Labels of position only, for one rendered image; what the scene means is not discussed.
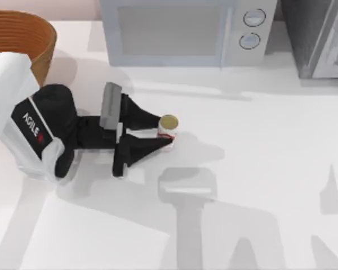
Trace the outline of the pale grey rounded box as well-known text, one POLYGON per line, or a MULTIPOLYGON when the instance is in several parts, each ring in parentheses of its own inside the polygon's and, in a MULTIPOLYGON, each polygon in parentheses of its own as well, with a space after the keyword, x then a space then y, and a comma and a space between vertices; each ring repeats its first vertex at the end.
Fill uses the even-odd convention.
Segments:
POLYGON ((100 126, 105 130, 114 131, 117 129, 121 114, 122 87, 107 82, 104 87, 100 126))

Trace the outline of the round microwave knob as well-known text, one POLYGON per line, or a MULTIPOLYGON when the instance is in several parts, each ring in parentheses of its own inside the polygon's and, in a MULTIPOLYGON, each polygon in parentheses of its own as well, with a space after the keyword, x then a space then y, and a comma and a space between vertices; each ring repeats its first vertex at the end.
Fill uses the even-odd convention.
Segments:
POLYGON ((263 24, 265 19, 266 13, 262 9, 257 8, 247 11, 243 17, 243 22, 248 27, 257 27, 263 24))
POLYGON ((244 50, 252 50, 259 46, 261 38, 258 34, 250 32, 242 35, 239 39, 239 45, 244 50))

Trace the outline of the microwave oven door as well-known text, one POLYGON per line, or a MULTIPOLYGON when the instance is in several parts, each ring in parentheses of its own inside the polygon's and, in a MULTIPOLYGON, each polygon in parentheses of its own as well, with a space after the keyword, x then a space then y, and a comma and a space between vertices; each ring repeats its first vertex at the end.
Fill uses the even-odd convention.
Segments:
POLYGON ((219 66, 225 0, 99 0, 111 66, 219 66))

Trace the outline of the brown woven basket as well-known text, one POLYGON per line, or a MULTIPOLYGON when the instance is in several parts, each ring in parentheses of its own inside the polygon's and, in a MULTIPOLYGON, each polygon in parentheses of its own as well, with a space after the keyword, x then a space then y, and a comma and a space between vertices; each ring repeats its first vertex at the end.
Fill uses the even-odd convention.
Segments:
POLYGON ((57 32, 45 19, 27 12, 0 10, 0 52, 27 54, 40 86, 47 79, 56 41, 57 32))

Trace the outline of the red and white can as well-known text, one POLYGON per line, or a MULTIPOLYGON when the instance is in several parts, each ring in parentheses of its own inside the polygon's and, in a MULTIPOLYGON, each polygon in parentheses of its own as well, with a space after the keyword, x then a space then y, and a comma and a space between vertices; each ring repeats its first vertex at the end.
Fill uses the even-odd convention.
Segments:
POLYGON ((157 137, 171 139, 171 143, 163 148, 164 151, 169 151, 173 148, 178 126, 179 120, 174 115, 167 114, 160 118, 157 137))

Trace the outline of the grey cabinet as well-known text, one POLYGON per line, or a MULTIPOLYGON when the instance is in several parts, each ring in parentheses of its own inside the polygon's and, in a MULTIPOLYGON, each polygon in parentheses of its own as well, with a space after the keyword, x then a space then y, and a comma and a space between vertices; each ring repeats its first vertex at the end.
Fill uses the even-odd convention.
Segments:
POLYGON ((313 78, 320 54, 319 40, 332 0, 281 0, 299 77, 313 78))

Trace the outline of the pale microwave oven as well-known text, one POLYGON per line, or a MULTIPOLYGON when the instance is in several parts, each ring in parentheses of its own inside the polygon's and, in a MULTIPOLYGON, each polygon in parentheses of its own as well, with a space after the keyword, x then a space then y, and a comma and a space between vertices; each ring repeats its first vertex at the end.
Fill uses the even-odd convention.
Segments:
POLYGON ((99 0, 112 66, 256 66, 278 0, 99 0))

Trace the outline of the grey cabinet door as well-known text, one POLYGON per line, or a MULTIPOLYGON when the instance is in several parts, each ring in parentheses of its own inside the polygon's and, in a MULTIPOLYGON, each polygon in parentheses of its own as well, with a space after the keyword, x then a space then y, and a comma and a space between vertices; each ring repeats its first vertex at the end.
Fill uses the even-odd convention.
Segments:
POLYGON ((338 0, 332 0, 319 40, 313 78, 338 78, 338 0))

